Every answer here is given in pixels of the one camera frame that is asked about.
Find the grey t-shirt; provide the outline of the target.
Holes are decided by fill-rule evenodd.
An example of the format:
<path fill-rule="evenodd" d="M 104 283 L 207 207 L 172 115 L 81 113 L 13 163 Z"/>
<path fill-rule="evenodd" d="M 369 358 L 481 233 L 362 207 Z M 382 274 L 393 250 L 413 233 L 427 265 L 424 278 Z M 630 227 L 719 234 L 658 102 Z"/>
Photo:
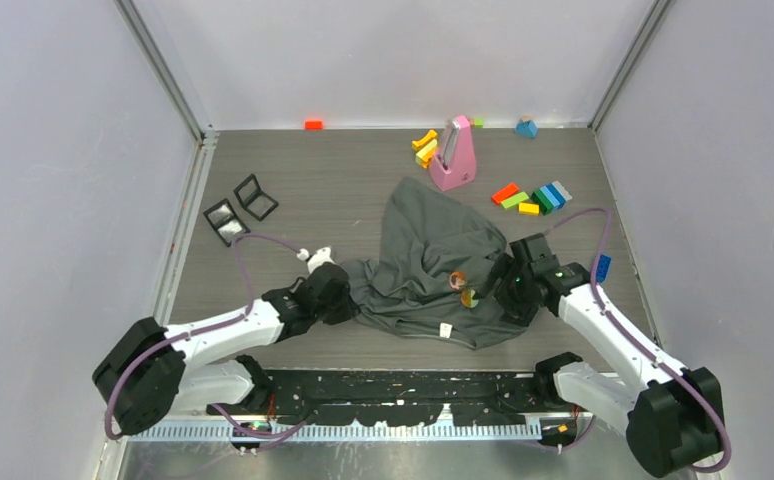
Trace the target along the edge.
<path fill-rule="evenodd" d="M 478 350 L 526 329 L 506 321 L 491 297 L 462 305 L 449 277 L 459 272 L 468 287 L 480 287 L 506 248 L 503 233 L 477 210 L 405 177 L 388 198 L 378 257 L 340 265 L 360 324 Z"/>

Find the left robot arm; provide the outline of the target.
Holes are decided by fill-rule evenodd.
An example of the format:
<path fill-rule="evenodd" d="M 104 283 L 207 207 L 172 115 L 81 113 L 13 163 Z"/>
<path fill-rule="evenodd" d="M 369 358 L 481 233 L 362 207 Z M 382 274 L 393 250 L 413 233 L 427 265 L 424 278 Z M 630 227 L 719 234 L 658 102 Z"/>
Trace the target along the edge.
<path fill-rule="evenodd" d="M 287 289 L 197 322 L 164 327 L 152 317 L 131 325 L 92 374 L 106 403 L 106 435 L 149 430 L 172 411 L 211 404 L 261 412 L 270 398 L 262 371 L 235 354 L 303 335 L 317 322 L 356 314 L 348 274 L 328 262 Z"/>

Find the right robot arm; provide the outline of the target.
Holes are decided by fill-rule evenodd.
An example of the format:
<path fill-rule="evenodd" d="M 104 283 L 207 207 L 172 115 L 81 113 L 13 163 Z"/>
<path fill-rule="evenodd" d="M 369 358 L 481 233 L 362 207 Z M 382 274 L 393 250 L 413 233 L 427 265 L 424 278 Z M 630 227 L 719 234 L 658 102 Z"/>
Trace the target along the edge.
<path fill-rule="evenodd" d="M 613 369 L 607 377 L 565 352 L 536 364 L 534 397 L 547 410 L 584 407 L 624 436 L 650 475 L 696 469 L 717 456 L 731 458 L 719 380 L 707 368 L 690 369 L 645 336 L 612 303 L 596 270 L 564 265 L 544 234 L 514 241 L 479 292 L 503 309 L 504 320 L 526 326 L 545 308 L 584 337 Z"/>

